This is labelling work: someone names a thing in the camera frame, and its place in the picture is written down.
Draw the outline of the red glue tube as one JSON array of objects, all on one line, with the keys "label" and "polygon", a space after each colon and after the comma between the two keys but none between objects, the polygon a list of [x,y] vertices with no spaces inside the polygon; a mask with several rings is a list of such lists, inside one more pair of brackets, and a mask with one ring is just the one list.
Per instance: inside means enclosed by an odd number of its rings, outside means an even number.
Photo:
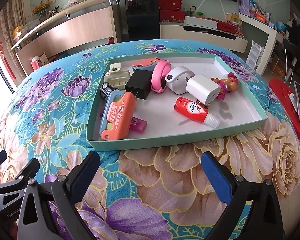
[{"label": "red glue tube", "polygon": [[212,128],[219,127],[221,123],[219,116],[209,112],[194,101],[181,96],[176,99],[174,110],[193,121],[204,123]]}]

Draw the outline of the black toy car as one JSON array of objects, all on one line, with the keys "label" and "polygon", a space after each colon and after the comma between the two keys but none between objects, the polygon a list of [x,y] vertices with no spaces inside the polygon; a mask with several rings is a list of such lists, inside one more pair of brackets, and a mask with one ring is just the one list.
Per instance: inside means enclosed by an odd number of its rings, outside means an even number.
[{"label": "black toy car", "polygon": [[118,88],[112,87],[108,82],[104,82],[100,88],[100,95],[104,101],[107,101],[111,93]]}]

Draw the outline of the white cube charger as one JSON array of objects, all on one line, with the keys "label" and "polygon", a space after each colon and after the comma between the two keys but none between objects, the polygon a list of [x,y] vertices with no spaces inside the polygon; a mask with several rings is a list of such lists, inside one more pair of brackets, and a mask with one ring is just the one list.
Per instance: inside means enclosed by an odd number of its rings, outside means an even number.
[{"label": "white cube charger", "polygon": [[217,98],[220,88],[217,83],[202,74],[190,78],[186,85],[186,91],[205,105]]}]

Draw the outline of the pink puppy toy figure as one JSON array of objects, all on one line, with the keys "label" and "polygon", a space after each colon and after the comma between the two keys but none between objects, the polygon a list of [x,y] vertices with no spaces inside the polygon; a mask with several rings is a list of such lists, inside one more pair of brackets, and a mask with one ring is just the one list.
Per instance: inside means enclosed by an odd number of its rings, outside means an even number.
[{"label": "pink puppy toy figure", "polygon": [[220,100],[224,100],[226,94],[235,92],[239,87],[238,78],[233,72],[225,74],[221,79],[212,77],[211,80],[221,87],[217,96]]}]

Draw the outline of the cream plastic plug clip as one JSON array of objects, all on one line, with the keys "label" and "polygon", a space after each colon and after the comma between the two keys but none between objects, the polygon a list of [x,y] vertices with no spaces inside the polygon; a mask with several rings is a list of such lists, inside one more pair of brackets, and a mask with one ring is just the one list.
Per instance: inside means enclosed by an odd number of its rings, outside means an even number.
[{"label": "cream plastic plug clip", "polygon": [[121,68],[121,62],[112,63],[104,77],[104,82],[107,82],[111,87],[119,90],[125,90],[125,85],[130,79],[130,72],[127,69]]}]

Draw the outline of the black power adapter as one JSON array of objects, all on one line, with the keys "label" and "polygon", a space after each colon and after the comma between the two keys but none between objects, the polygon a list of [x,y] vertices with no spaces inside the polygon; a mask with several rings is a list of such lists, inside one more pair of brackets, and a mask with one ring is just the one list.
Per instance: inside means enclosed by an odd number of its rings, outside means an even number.
[{"label": "black power adapter", "polygon": [[151,91],[152,71],[136,69],[125,85],[125,90],[138,99],[146,100]]}]

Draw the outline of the white round device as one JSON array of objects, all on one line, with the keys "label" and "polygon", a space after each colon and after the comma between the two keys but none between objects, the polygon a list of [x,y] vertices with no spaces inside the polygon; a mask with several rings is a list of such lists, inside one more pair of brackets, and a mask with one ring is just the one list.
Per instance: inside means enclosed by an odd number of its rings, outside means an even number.
[{"label": "white round device", "polygon": [[180,66],[171,69],[165,76],[167,87],[177,95],[186,93],[187,81],[195,74],[186,67]]}]

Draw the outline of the black gold patterned lighter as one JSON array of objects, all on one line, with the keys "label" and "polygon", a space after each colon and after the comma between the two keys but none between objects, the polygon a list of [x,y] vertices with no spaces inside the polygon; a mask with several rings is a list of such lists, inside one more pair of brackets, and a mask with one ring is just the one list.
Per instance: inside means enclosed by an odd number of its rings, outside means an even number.
[{"label": "black gold patterned lighter", "polygon": [[198,99],[196,100],[196,103],[197,103],[198,105],[200,105],[201,107],[205,108],[205,109],[208,109],[209,106],[210,106],[209,103],[205,105],[205,104],[203,104],[202,102],[200,102]]}]

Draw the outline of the floral blue tablecloth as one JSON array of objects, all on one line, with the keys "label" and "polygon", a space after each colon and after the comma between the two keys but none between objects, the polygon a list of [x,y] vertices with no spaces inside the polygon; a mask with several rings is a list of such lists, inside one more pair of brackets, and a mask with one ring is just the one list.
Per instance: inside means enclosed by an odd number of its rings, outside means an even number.
[{"label": "floral blue tablecloth", "polygon": [[0,97],[0,184],[37,158],[39,182],[67,175],[91,151],[88,118],[108,62],[148,53],[207,53],[220,57],[248,86],[268,116],[256,130],[195,143],[101,152],[101,166],[79,214],[98,239],[203,239],[225,209],[200,164],[210,151],[249,181],[273,182],[281,209],[300,215],[300,142],[270,87],[231,51],[198,41],[149,40],[91,48],[27,77]]}]

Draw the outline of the teal white shallow tray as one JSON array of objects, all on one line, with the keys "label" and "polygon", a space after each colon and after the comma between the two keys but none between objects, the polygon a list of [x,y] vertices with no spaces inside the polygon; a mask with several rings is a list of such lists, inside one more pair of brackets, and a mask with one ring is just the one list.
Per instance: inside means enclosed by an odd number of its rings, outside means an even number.
[{"label": "teal white shallow tray", "polygon": [[[155,56],[153,53],[110,59],[102,70],[101,81],[113,63],[120,62],[122,70],[129,70],[132,74],[133,63],[151,57],[170,61],[172,68],[184,66],[194,74],[203,74],[206,77],[221,78],[227,73],[234,73],[215,54],[163,53]],[[247,85],[237,74],[236,76],[239,80],[238,90],[227,95],[225,100],[213,100],[210,103],[208,111],[221,119],[218,128],[209,127],[177,113],[173,107],[178,95],[167,88],[161,94],[150,92],[146,100],[137,99],[133,116],[147,122],[142,134],[130,131],[126,139],[111,141],[102,140],[99,135],[100,114],[105,105],[100,95],[100,83],[88,119],[86,140],[96,151],[113,151],[185,144],[258,129],[268,119],[266,112]]]}]

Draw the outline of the red round stool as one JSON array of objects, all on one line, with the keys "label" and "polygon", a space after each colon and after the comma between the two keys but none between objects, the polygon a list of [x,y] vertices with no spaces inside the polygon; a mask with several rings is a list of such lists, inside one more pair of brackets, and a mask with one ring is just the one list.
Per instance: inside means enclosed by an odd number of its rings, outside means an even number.
[{"label": "red round stool", "polygon": [[282,81],[276,78],[271,78],[269,87],[281,102],[287,116],[289,117],[293,127],[296,131],[298,139],[300,140],[300,120],[297,111],[294,109],[293,104],[289,98],[289,94],[293,91]]}]

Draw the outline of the white tv cabinet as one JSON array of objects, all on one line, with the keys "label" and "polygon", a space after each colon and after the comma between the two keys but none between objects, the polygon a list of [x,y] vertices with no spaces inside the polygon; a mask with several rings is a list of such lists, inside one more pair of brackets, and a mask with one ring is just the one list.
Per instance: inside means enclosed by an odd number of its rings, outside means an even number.
[{"label": "white tv cabinet", "polygon": [[219,47],[226,48],[239,53],[244,53],[248,41],[245,38],[241,38],[230,34],[230,37],[225,37],[225,32],[219,31],[219,34],[208,33],[212,29],[207,31],[192,31],[186,30],[185,26],[180,24],[168,24],[160,23],[160,38],[161,39],[175,39],[175,40],[194,40],[213,44]]}]

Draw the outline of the black chair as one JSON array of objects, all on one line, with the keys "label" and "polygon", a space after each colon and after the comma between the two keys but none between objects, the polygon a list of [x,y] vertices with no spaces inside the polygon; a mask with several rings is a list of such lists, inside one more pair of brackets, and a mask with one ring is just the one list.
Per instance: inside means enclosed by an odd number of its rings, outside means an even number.
[{"label": "black chair", "polygon": [[286,24],[286,30],[289,32],[287,40],[283,40],[281,55],[284,56],[286,64],[285,81],[290,72],[290,82],[292,82],[293,73],[300,68],[300,19],[294,17],[291,25]]}]

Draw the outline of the wooden curved counter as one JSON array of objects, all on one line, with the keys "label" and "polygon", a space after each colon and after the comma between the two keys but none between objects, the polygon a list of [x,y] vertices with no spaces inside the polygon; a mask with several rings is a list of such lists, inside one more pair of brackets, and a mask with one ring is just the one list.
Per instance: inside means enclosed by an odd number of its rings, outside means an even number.
[{"label": "wooden curved counter", "polygon": [[120,0],[87,0],[62,10],[25,34],[12,48],[25,72],[33,72],[30,58],[55,56],[99,40],[122,41]]}]

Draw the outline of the white flat box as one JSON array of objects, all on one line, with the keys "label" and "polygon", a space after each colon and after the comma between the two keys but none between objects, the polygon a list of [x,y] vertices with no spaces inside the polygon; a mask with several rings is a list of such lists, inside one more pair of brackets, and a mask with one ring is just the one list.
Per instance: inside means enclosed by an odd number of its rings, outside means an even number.
[{"label": "white flat box", "polygon": [[217,29],[218,22],[207,18],[185,16],[184,23],[193,27]]}]

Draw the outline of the red gift box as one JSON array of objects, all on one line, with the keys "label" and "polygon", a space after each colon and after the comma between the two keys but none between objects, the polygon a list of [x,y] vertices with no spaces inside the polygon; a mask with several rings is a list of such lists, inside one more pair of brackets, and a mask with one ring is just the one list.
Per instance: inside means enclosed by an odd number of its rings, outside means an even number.
[{"label": "red gift box", "polygon": [[159,10],[161,22],[184,23],[185,13],[181,10]]}]

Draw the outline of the black water dispenser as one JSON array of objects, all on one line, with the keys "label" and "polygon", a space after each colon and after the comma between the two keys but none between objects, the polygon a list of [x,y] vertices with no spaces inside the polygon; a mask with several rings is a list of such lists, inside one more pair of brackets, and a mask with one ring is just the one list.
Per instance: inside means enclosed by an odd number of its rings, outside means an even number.
[{"label": "black water dispenser", "polygon": [[126,16],[131,41],[160,37],[158,0],[126,0]]}]

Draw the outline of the red handbag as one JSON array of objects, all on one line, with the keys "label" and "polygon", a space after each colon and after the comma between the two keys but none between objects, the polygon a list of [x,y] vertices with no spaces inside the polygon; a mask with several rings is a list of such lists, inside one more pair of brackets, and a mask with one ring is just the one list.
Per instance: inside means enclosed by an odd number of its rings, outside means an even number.
[{"label": "red handbag", "polygon": [[182,0],[158,0],[159,10],[181,10]]}]

